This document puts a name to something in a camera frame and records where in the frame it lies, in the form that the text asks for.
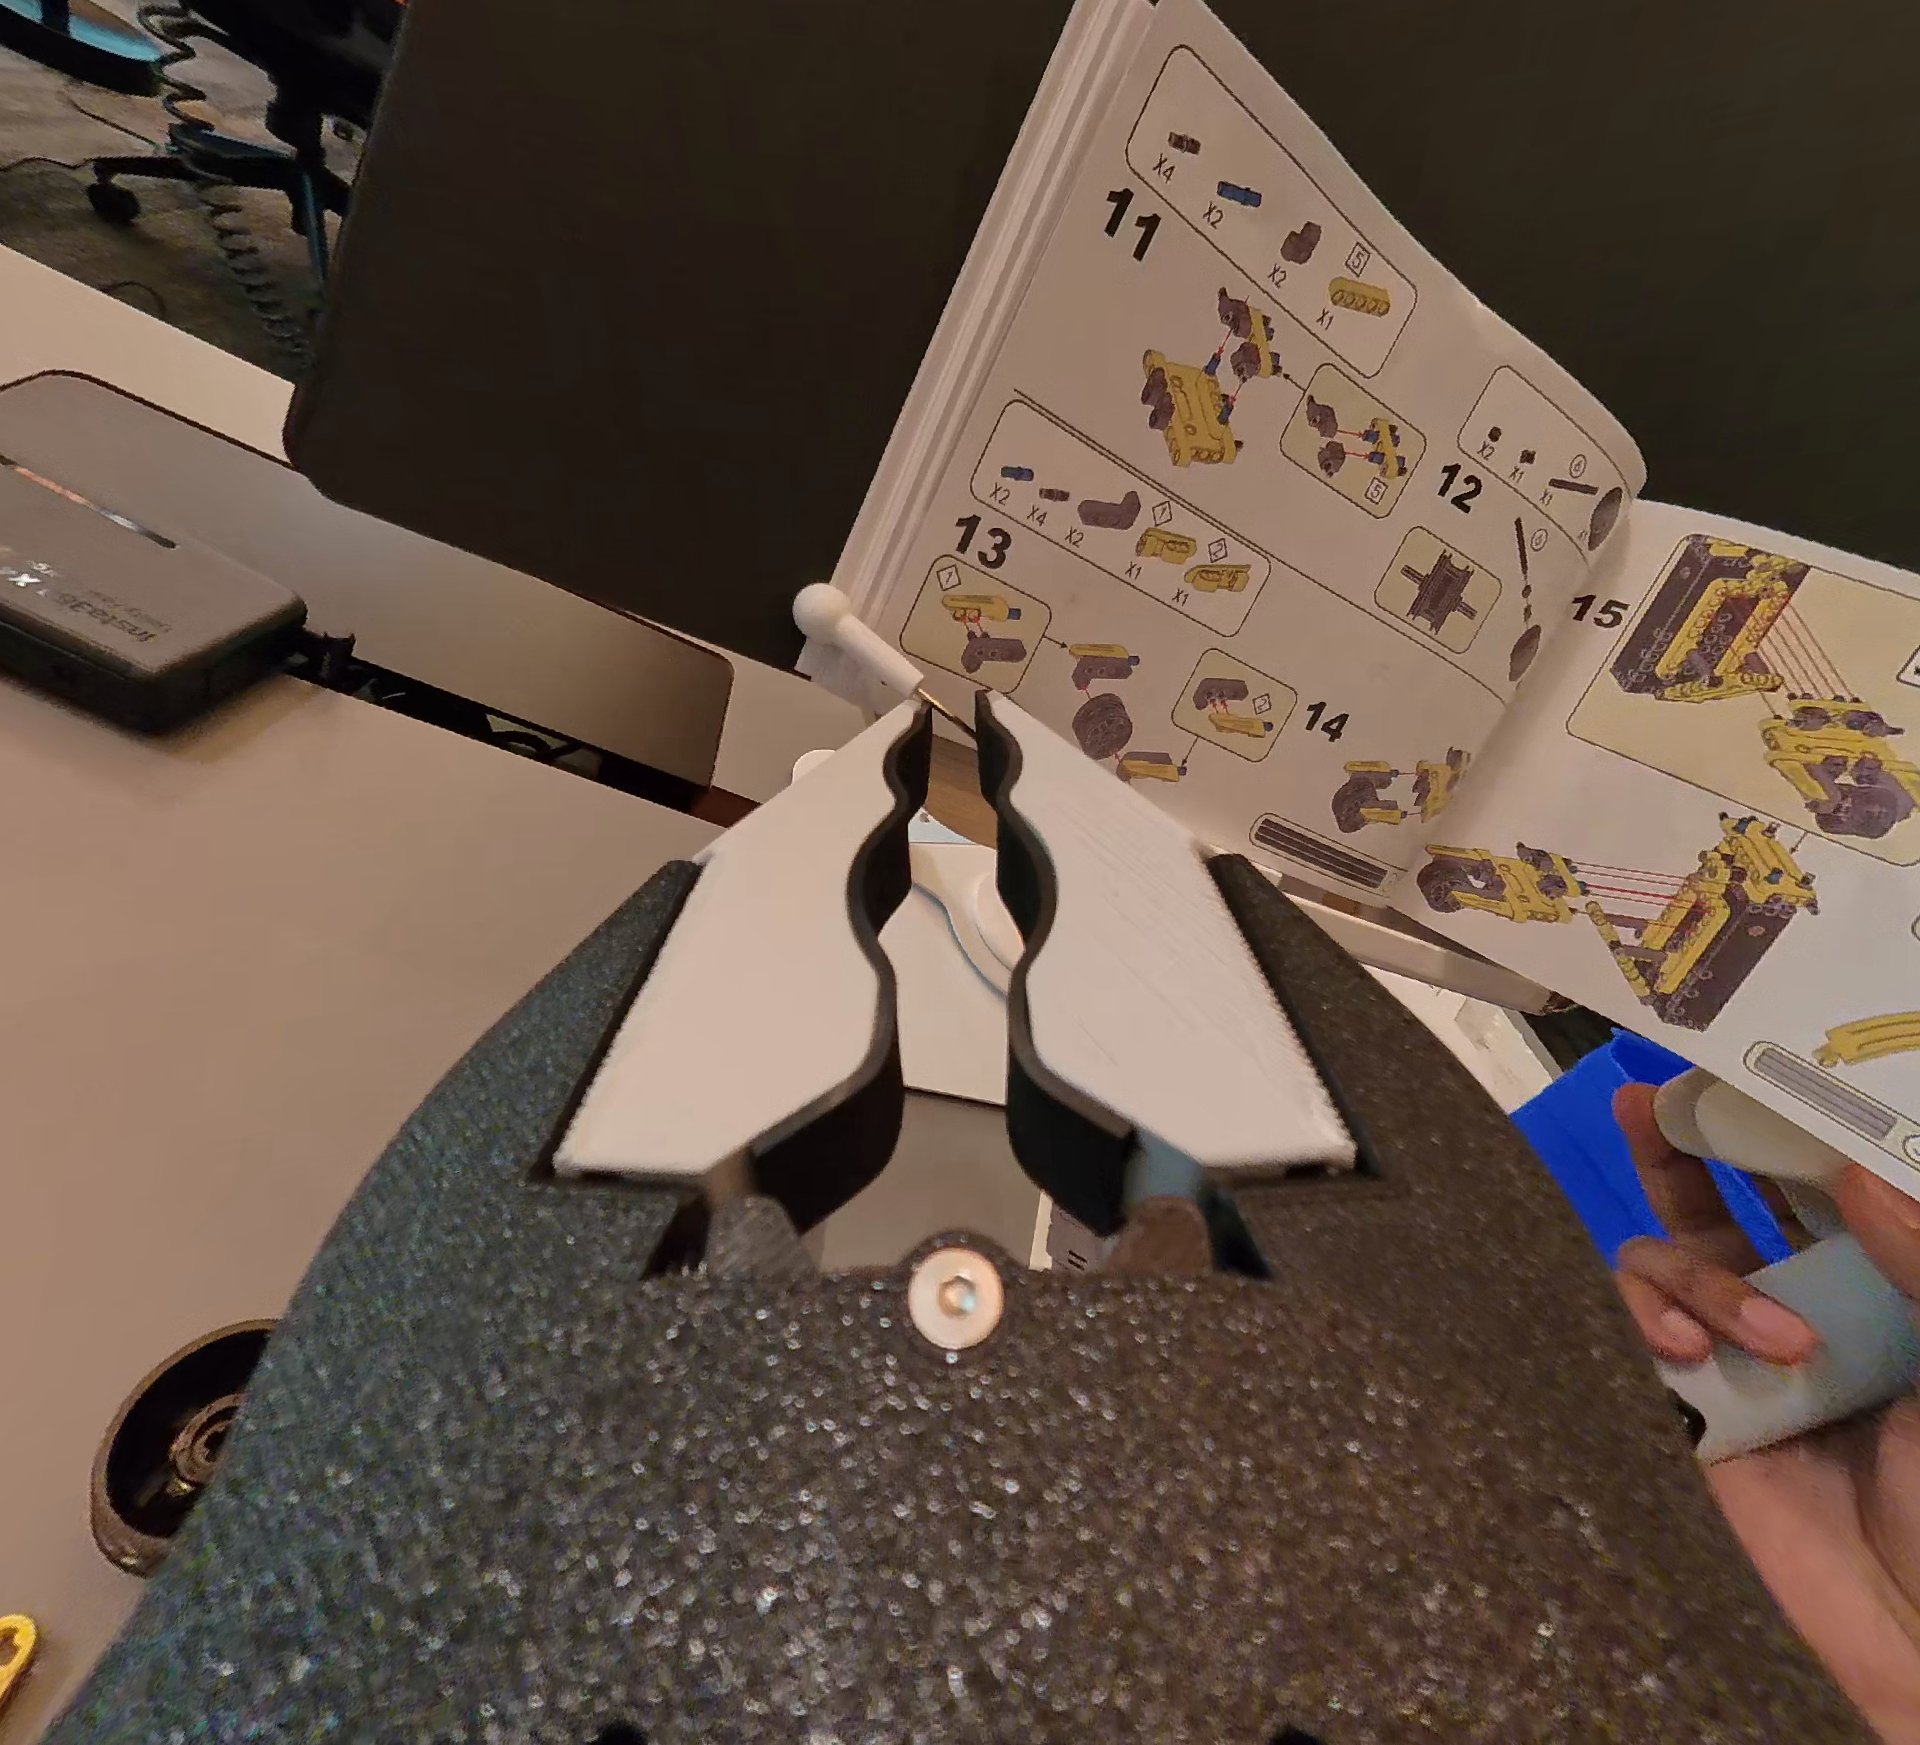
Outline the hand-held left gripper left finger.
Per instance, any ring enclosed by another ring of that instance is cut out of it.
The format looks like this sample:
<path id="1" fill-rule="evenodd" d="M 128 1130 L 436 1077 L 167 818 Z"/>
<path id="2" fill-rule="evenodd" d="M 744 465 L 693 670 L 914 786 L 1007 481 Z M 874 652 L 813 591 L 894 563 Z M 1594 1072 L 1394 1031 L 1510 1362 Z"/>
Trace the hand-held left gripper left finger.
<path id="1" fill-rule="evenodd" d="M 721 832 L 558 1139 L 552 1170 L 759 1194 L 798 1231 L 872 1184 L 903 1126 L 897 978 L 928 712 L 903 704 Z"/>

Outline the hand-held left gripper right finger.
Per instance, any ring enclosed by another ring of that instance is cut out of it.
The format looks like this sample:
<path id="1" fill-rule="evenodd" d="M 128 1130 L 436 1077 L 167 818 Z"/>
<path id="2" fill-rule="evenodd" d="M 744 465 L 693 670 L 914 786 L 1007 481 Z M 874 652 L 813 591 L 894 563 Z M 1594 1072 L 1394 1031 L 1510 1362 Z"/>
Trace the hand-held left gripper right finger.
<path id="1" fill-rule="evenodd" d="M 976 700 L 1005 995 L 1014 1155 L 1081 1226 L 1150 1197 L 1207 1205 L 1362 1146 L 1201 842 L 1000 694 Z"/>

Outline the white page clip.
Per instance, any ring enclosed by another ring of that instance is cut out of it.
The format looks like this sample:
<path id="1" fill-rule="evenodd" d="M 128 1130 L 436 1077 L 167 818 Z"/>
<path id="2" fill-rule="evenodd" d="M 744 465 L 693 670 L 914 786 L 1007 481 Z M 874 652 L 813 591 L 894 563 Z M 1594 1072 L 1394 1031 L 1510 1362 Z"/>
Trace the white page clip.
<path id="1" fill-rule="evenodd" d="M 790 608 L 804 640 L 798 666 L 815 682 L 877 714 L 887 710 L 878 704 L 880 696 L 888 702 L 917 702 L 939 714 L 945 712 L 945 705 L 924 689 L 923 673 L 899 647 L 863 623 L 841 590 L 821 582 L 811 584 L 794 595 Z"/>

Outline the person's right hand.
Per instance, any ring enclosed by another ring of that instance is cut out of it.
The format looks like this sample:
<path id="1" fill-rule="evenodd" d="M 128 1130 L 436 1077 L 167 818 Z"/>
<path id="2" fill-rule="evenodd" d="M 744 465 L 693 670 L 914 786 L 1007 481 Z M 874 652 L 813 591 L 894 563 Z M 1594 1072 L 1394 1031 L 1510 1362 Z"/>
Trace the person's right hand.
<path id="1" fill-rule="evenodd" d="M 1677 1150 L 1654 1087 L 1615 1116 L 1667 1238 L 1618 1252 L 1617 1284 L 1647 1347 L 1673 1365 L 1715 1344 L 1796 1368 L 1815 1331 L 1750 1283 L 1760 1255 L 1707 1166 Z M 1806 1643 L 1883 1742 L 1917 1740 L 1917 1400 L 1707 1469 L 1728 1526 Z"/>

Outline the blue bin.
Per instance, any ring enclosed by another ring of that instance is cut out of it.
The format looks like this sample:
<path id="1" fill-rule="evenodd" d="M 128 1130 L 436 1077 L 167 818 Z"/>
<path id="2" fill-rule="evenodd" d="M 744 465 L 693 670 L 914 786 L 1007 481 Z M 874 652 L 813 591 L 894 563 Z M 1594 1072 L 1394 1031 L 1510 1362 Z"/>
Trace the blue bin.
<path id="1" fill-rule="evenodd" d="M 1665 1037 L 1615 1029 L 1604 1047 L 1515 1113 L 1532 1145 L 1608 1267 L 1639 1237 L 1667 1238 L 1620 1134 L 1615 1096 L 1623 1085 L 1662 1085 L 1691 1069 Z"/>

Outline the toy instruction booklet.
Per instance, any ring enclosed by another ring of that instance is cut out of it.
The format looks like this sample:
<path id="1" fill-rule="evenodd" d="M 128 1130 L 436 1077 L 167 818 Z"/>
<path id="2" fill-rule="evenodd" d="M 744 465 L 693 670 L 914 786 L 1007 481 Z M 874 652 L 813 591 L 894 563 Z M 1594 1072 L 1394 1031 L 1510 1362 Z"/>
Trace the toy instruction booklet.
<path id="1" fill-rule="evenodd" d="M 1916 1190 L 1916 577 L 1643 486 L 1202 0 L 1075 0 L 835 584 Z"/>

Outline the black desk grommet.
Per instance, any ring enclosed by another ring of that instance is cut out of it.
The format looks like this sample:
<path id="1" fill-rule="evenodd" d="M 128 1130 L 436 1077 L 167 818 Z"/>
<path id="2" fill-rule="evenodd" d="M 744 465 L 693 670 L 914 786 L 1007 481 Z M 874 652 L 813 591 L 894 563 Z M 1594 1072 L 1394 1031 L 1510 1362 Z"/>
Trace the black desk grommet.
<path id="1" fill-rule="evenodd" d="M 233 1324 L 172 1351 L 122 1402 L 92 1459 L 88 1526 L 101 1556 L 148 1578 L 220 1469 L 273 1320 Z"/>

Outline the black flat device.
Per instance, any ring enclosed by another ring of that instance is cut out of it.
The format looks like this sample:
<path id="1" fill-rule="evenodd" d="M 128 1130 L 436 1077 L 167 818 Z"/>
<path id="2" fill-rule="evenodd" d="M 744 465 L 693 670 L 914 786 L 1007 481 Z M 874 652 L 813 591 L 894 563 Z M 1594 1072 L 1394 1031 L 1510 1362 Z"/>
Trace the black flat device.
<path id="1" fill-rule="evenodd" d="M 161 518 L 126 475 L 189 436 L 83 376 L 5 389 L 5 673 L 136 734 L 204 718 L 305 642 L 296 591 Z"/>

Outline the book stand with black board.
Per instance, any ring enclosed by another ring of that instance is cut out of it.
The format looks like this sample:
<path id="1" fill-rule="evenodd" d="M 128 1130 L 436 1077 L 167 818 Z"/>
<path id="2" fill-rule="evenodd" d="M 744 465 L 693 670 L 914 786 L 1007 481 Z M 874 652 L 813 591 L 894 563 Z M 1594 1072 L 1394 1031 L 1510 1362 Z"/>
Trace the book stand with black board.
<path id="1" fill-rule="evenodd" d="M 1916 0 L 1202 2 L 1645 500 L 1916 577 Z M 801 662 L 1074 5 L 409 0 L 296 465 Z"/>

